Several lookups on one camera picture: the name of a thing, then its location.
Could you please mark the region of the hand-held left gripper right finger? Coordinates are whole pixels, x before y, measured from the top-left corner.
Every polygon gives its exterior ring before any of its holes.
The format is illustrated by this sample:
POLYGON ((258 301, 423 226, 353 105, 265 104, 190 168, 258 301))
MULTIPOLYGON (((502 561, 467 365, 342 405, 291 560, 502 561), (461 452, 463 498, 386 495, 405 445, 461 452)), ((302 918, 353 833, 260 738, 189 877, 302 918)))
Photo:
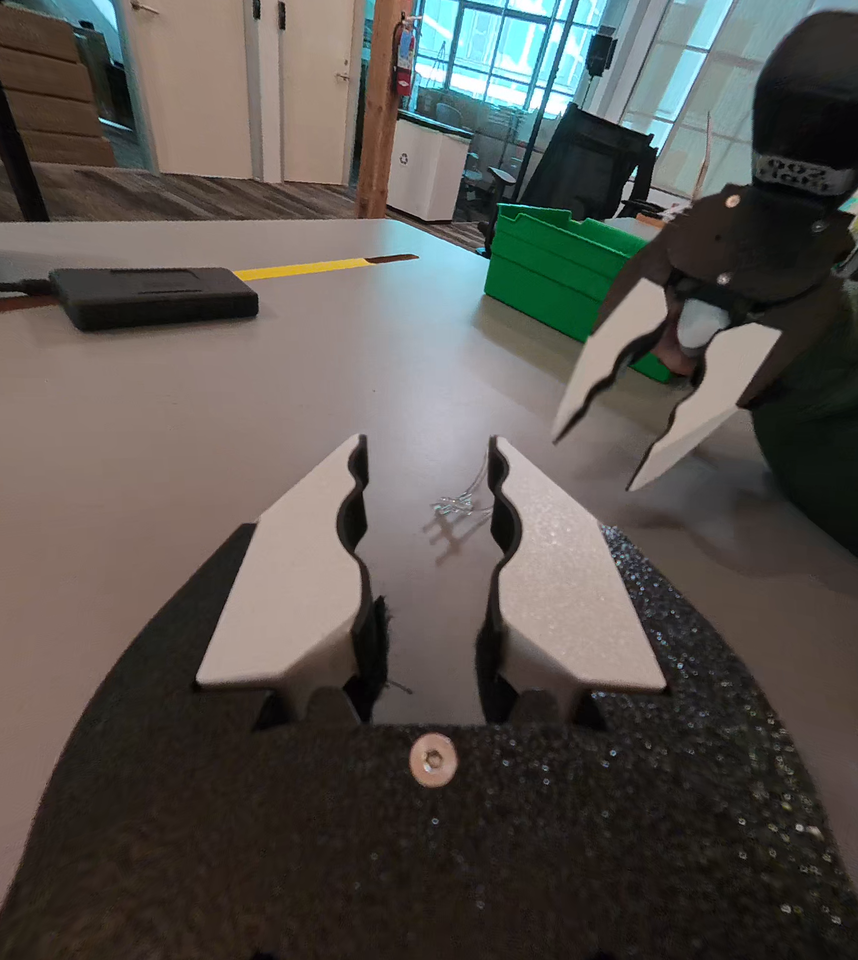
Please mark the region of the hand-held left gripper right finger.
POLYGON ((670 692, 602 528, 507 439, 487 445, 492 572, 476 640, 489 724, 603 724, 595 694, 670 692))

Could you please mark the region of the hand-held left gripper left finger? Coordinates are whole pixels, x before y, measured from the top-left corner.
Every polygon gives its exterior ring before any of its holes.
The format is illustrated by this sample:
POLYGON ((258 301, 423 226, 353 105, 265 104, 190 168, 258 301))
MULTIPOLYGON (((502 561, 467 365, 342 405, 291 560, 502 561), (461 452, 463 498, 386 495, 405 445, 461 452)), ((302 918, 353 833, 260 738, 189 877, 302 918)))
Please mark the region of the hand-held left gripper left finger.
POLYGON ((305 714, 316 690, 367 699, 367 438, 351 435, 258 518, 198 667, 201 690, 268 690, 305 714))

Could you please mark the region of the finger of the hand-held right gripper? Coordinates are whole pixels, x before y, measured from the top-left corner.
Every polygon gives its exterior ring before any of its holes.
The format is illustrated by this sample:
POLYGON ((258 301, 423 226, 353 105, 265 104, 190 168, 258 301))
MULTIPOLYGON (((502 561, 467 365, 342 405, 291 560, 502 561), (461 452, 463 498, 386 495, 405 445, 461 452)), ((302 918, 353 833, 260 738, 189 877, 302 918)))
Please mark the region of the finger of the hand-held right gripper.
POLYGON ((776 328, 749 322, 712 338, 701 359, 699 384, 673 409, 666 430, 632 475, 629 493, 669 471, 735 413, 781 335, 776 328))
POLYGON ((636 282, 583 345, 555 412, 551 442, 561 442, 594 398, 624 367, 656 349, 674 324, 664 287, 647 279, 636 282))

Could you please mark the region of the person's right forearm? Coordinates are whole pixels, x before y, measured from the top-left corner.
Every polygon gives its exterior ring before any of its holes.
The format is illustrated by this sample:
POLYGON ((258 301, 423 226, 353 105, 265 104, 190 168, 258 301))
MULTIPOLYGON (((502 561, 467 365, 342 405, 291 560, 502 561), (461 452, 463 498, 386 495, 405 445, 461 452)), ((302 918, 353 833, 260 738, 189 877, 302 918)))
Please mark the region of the person's right forearm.
POLYGON ((858 282, 842 317, 751 411, 783 496, 858 559, 858 282))

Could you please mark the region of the person's right hand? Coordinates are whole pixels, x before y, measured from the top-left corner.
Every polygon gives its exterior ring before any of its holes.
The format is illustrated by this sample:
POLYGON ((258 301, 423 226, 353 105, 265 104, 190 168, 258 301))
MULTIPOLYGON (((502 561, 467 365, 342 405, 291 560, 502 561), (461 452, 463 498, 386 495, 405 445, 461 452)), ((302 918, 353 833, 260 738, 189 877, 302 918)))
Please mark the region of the person's right hand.
POLYGON ((685 352, 678 342, 676 328, 668 323, 651 348, 651 354, 674 376, 690 378, 699 364, 699 357, 685 352))

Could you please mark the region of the green plastic bin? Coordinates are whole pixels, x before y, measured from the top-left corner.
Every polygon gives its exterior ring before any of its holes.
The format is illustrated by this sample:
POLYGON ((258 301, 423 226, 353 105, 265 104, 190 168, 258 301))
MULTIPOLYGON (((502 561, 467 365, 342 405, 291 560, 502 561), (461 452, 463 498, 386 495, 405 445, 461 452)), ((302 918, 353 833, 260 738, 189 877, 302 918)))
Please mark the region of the green plastic bin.
POLYGON ((564 209, 502 202, 484 293, 583 344, 616 275, 660 233, 655 220, 576 220, 564 209))

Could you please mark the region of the black office chair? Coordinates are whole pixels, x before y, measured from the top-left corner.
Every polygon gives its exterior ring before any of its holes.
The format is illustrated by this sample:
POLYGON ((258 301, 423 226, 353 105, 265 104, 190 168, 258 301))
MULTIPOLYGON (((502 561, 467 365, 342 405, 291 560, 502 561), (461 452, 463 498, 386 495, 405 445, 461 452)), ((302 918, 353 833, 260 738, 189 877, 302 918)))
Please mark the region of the black office chair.
POLYGON ((502 204, 567 210, 577 221, 658 217, 665 208, 649 200, 657 156, 652 134, 619 126, 570 103, 527 183, 521 175, 489 168, 493 198, 487 220, 478 223, 483 246, 476 253, 491 256, 502 204))

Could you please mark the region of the white recycling bin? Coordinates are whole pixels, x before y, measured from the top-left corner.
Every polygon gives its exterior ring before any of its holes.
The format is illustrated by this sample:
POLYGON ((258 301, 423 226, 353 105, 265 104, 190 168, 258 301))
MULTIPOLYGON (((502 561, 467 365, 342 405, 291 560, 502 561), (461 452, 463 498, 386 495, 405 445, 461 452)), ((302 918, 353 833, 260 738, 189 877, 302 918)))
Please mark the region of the white recycling bin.
POLYGON ((430 224, 453 220, 473 133, 398 112, 387 207, 430 224))

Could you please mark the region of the yellow tape strip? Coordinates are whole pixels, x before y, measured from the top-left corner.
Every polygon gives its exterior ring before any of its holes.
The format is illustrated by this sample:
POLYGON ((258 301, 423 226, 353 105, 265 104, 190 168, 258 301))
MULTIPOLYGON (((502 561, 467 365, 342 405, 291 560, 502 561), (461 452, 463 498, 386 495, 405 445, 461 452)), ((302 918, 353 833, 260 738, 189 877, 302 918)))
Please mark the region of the yellow tape strip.
POLYGON ((263 282, 276 279, 288 279, 302 276, 312 276, 331 272, 340 272, 353 269, 364 269, 373 264, 362 257, 316 262, 299 263, 286 266, 235 270, 234 276, 245 283, 263 282))

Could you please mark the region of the black flat case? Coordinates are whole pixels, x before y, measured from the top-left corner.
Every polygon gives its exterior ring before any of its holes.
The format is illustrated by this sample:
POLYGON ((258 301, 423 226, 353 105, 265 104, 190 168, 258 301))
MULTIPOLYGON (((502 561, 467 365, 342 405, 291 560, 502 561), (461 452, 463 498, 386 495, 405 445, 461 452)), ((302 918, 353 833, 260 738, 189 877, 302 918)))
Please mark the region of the black flat case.
POLYGON ((56 269, 51 294, 87 333, 256 318, 258 294, 225 268, 56 269))

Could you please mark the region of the red fire extinguisher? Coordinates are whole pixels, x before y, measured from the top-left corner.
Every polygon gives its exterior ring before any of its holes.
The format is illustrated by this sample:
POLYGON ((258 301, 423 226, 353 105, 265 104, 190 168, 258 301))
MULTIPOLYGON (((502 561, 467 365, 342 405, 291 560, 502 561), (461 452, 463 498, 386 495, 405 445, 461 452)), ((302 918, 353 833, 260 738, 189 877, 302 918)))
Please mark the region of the red fire extinguisher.
POLYGON ((392 38, 392 88, 399 98, 410 96, 413 64, 417 52, 415 19, 400 14, 392 38))

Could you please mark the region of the white door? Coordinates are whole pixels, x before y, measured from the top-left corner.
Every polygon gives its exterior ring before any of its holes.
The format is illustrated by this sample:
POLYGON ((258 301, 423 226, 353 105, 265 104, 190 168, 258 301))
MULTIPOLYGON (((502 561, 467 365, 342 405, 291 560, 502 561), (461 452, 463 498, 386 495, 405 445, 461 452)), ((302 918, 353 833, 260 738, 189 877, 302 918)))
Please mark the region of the white door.
POLYGON ((242 1, 119 2, 154 166, 253 177, 242 1))
POLYGON ((363 1, 278 4, 282 176, 344 186, 358 106, 363 1))

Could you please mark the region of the wooden post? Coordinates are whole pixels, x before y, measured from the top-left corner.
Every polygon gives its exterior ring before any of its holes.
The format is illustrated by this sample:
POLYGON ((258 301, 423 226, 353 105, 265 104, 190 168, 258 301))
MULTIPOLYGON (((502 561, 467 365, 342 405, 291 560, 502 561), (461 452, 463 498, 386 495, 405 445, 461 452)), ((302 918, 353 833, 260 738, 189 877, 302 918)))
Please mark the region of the wooden post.
POLYGON ((356 189, 356 216, 382 219, 387 211, 390 163, 399 95, 394 89, 394 37, 408 18, 412 1, 377 1, 365 89, 363 146, 356 189))

